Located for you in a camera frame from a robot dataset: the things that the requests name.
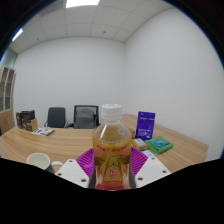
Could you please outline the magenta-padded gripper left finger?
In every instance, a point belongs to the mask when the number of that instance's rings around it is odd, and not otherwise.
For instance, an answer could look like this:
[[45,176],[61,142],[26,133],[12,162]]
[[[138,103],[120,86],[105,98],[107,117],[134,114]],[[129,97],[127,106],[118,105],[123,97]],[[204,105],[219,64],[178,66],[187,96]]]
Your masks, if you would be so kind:
[[68,159],[56,172],[56,176],[81,187],[94,189],[96,185],[94,150],[87,150],[77,159]]

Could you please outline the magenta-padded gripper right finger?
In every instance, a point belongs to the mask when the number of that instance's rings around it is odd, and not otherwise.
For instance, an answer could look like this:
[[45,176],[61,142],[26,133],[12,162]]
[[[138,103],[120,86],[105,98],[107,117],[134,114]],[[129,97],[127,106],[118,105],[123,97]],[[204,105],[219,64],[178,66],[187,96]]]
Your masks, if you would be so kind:
[[143,187],[170,174],[170,171],[149,150],[131,148],[129,161],[129,186]]

